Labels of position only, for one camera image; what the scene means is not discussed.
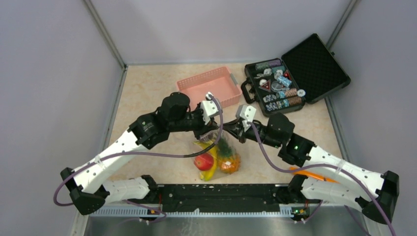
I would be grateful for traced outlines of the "pink plastic basket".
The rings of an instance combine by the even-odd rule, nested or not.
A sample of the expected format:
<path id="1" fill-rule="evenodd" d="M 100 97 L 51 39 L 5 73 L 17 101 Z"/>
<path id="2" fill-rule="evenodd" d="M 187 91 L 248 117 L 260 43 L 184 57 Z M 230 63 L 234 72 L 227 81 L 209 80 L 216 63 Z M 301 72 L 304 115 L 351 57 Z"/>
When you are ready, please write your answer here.
<path id="1" fill-rule="evenodd" d="M 192 109 L 205 100 L 208 92 L 220 101 L 222 108 L 239 103 L 242 95 L 238 82 L 226 66 L 178 80 L 176 85 L 179 92 L 190 98 Z"/>

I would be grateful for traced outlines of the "red apple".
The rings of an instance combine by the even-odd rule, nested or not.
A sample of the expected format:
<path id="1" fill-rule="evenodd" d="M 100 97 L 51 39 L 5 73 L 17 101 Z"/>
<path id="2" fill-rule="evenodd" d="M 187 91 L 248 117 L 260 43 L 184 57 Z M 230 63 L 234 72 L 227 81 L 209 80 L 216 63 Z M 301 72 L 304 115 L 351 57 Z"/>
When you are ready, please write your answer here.
<path id="1" fill-rule="evenodd" d="M 208 171 L 214 166 L 214 158 L 207 153 L 203 153 L 194 158 L 194 165 L 200 171 Z"/>

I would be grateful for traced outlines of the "orange toy pineapple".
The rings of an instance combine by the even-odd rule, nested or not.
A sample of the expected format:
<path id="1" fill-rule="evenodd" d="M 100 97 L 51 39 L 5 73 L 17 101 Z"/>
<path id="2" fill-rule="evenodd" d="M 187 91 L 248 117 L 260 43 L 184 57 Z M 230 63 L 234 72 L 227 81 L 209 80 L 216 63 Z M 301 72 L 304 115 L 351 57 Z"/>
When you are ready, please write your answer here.
<path id="1" fill-rule="evenodd" d="M 233 174 L 240 168 L 241 157 L 228 139 L 222 137 L 217 145 L 217 165 L 221 172 Z"/>

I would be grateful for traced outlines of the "clear zip top bag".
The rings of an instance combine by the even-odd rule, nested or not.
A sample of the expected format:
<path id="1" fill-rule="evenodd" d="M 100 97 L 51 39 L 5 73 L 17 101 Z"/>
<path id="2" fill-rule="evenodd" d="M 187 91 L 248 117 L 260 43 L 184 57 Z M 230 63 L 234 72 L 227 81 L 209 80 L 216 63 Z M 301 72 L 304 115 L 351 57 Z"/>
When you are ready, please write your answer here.
<path id="1" fill-rule="evenodd" d="M 241 156 L 230 140 L 230 135 L 224 131 L 218 143 L 207 152 L 194 157 L 193 163 L 199 170 L 200 180 L 211 181 L 237 172 L 240 169 Z"/>

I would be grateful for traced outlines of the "yellow banana bunch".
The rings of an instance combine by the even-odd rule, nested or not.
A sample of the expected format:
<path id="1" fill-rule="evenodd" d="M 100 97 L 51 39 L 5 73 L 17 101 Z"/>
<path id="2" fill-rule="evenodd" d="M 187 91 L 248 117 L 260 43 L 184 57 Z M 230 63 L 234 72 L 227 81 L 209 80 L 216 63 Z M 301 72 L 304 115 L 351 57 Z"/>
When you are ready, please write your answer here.
<path id="1" fill-rule="evenodd" d="M 199 170 L 200 180 L 207 182 L 220 178 L 217 145 L 194 157 L 193 164 Z"/>

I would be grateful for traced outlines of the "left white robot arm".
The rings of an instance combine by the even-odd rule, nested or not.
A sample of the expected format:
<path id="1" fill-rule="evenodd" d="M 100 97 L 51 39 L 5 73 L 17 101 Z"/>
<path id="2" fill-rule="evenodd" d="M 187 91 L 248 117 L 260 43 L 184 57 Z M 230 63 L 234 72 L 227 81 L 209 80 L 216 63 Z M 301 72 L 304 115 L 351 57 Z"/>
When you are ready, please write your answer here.
<path id="1" fill-rule="evenodd" d="M 205 97 L 192 111 L 186 94 L 171 93 L 154 112 L 139 116 L 92 160 L 75 169 L 62 170 L 60 175 L 69 190 L 71 204 L 81 215 L 89 215 L 113 202 L 131 199 L 154 202 L 158 186 L 150 175 L 119 181 L 108 178 L 137 155 L 156 156 L 150 150 L 168 140 L 171 133 L 192 131 L 199 138 L 217 129 L 214 117 L 222 116 L 220 102 L 210 92 Z"/>

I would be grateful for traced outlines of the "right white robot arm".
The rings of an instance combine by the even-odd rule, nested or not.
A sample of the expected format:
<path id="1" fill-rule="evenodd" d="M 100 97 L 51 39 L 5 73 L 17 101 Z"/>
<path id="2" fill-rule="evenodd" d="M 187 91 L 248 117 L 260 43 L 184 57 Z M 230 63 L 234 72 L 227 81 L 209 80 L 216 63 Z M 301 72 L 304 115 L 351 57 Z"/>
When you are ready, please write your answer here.
<path id="1" fill-rule="evenodd" d="M 253 140 L 260 148 L 280 148 L 278 156 L 284 162 L 327 178 L 323 181 L 296 174 L 288 185 L 293 202 L 327 201 L 354 208 L 381 224 L 392 222 L 399 196 L 398 174 L 369 171 L 332 155 L 294 133 L 295 125 L 281 113 L 271 116 L 267 125 L 237 118 L 223 128 L 241 143 Z"/>

